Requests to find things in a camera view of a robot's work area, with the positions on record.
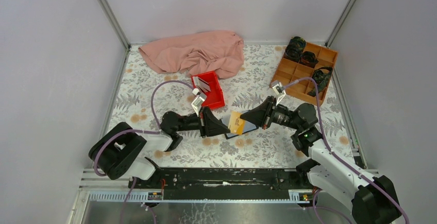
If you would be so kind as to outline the gold VIP card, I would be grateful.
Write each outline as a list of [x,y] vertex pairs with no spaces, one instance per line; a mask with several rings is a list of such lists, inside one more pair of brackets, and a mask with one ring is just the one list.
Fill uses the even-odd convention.
[[242,113],[237,111],[231,112],[229,116],[229,120],[227,122],[228,129],[229,129],[229,133],[227,134],[228,136],[243,134],[245,120],[241,119],[241,114]]

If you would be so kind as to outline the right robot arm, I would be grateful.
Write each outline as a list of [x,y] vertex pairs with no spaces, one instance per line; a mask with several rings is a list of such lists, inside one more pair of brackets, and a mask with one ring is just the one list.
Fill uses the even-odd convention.
[[315,126],[318,118],[314,105],[304,103],[292,111],[269,96],[240,118],[262,129],[272,123],[295,129],[292,143],[308,157],[296,167],[296,184],[303,189],[313,185],[326,191],[350,210],[356,223],[392,223],[402,215],[393,182],[388,177],[376,177],[347,162],[324,141]]

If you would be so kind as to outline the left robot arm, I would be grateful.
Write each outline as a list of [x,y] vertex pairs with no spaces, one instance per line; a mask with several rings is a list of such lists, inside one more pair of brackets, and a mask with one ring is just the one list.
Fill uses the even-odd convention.
[[198,131],[201,137],[230,132],[209,107],[184,116],[168,111],[162,117],[159,131],[134,129],[121,122],[90,149],[89,158],[94,163],[94,172],[111,180],[122,176],[140,179],[145,187],[154,188],[160,181],[159,167],[151,159],[140,157],[140,154],[176,149],[183,139],[180,131]]

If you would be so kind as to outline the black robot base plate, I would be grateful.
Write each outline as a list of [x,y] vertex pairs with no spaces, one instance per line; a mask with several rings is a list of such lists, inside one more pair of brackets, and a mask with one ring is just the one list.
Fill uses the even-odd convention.
[[289,192],[313,192],[314,186],[294,169],[158,169],[148,180],[129,182],[135,189],[157,189],[164,200],[288,200]]

